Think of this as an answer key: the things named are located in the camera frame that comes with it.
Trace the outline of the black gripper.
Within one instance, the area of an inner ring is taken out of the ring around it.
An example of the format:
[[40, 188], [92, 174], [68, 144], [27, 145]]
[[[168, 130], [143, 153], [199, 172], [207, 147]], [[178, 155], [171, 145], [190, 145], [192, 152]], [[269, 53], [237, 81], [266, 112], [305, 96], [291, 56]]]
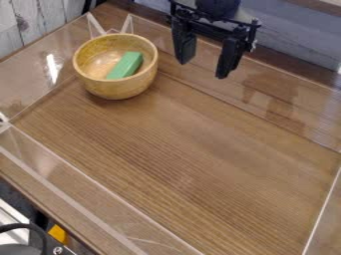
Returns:
[[215, 77], [224, 79], [235, 70], [245, 51], [255, 49], [259, 20], [241, 6], [241, 0], [170, 0], [170, 22], [174, 54], [184, 65], [194, 57], [200, 34], [223, 40]]

